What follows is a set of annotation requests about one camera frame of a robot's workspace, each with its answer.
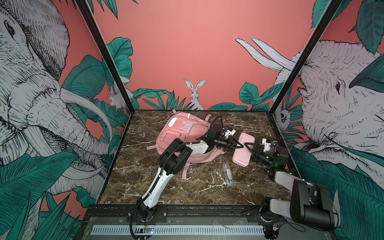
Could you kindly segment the pink pencil case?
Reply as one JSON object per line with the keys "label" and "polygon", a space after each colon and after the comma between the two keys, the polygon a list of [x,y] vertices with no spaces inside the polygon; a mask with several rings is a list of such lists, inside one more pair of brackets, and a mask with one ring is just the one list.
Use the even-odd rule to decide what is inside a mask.
{"label": "pink pencil case", "polygon": [[[250,163],[255,137],[243,132],[240,134],[238,141],[243,145],[243,148],[235,149],[232,161],[237,165],[247,167]],[[246,143],[251,145],[251,150],[247,148]]]}

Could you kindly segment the pink student backpack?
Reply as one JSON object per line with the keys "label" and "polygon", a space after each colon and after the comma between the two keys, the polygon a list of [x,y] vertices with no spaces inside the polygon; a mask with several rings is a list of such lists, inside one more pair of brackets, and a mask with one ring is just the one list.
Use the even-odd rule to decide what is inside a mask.
{"label": "pink student backpack", "polygon": [[[147,147],[147,150],[156,149],[159,154],[162,154],[176,138],[179,138],[183,142],[195,142],[197,138],[208,131],[211,125],[211,123],[209,123],[211,115],[207,115],[203,120],[190,113],[173,112],[174,115],[163,127],[156,140],[156,144]],[[214,147],[207,153],[191,156],[183,168],[182,179],[185,180],[187,178],[187,171],[190,164],[211,162],[214,158],[223,153],[222,149]]]}

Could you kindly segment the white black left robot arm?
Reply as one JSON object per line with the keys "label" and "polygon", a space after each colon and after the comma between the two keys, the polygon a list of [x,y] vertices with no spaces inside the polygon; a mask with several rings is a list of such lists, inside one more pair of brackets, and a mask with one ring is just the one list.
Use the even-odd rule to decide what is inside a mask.
{"label": "white black left robot arm", "polygon": [[138,214],[142,222],[149,222],[155,215],[155,207],[171,178],[184,168],[191,156],[205,155],[214,147],[220,150],[236,150],[242,149],[244,145],[233,137],[218,138],[208,142],[202,138],[197,138],[194,142],[175,139],[162,153],[156,176],[146,193],[137,200],[131,211],[132,216]]}

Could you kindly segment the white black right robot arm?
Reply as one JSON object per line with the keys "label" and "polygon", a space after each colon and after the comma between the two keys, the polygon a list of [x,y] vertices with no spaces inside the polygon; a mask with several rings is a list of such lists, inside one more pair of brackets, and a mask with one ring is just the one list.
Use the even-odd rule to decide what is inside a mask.
{"label": "white black right robot arm", "polygon": [[265,198],[260,215],[265,221],[285,217],[293,222],[320,231],[334,230],[339,214],[330,198],[329,190],[285,171],[290,151],[281,146],[266,150],[266,145],[245,143],[250,159],[262,164],[275,183],[291,193],[289,201]]}

